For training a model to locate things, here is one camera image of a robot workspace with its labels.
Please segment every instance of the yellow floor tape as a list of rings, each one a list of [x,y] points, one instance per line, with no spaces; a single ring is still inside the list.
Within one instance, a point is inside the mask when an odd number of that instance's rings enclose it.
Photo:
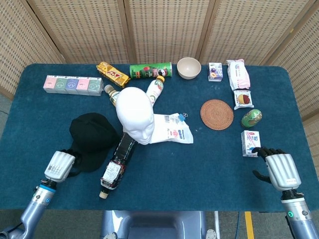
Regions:
[[[245,212],[245,221],[247,229],[247,239],[254,239],[253,221],[251,220],[251,212]]]

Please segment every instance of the white mannequin head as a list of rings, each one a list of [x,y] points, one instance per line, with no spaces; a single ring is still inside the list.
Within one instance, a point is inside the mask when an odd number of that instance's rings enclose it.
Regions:
[[[140,144],[150,143],[154,131],[154,113],[146,93],[136,87],[127,87],[118,94],[115,107],[123,132]]]

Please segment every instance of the beige ceramic bowl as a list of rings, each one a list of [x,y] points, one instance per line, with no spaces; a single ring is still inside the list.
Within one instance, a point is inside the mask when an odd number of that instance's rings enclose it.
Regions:
[[[194,79],[200,72],[201,65],[199,61],[191,57],[181,58],[177,63],[179,75],[187,80]]]

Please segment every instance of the robotic hand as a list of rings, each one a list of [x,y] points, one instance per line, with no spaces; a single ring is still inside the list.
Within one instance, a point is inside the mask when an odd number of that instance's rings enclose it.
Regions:
[[[44,174],[46,179],[36,187],[36,191],[27,208],[21,216],[21,223],[14,228],[7,228],[0,233],[0,239],[31,239],[44,210],[49,205],[55,191],[56,184],[63,182],[70,173],[75,157],[67,151],[56,151],[49,162]]]
[[[319,239],[319,233],[313,223],[304,194],[297,192],[301,180],[291,155],[284,153],[281,149],[265,147],[256,147],[252,152],[257,152],[258,156],[264,159],[269,172],[269,176],[264,176],[254,170],[254,175],[272,184],[278,191],[282,191],[281,202],[285,208],[286,220],[293,238]]]

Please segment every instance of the green pringles can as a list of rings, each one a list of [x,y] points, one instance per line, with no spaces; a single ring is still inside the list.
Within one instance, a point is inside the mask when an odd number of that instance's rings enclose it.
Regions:
[[[241,119],[241,125],[245,128],[250,128],[254,125],[256,125],[261,118],[263,117],[263,114],[260,110],[253,109],[246,113],[244,117]]]
[[[130,75],[132,79],[149,78],[157,76],[166,77],[172,75],[172,67],[170,62],[131,65]]]

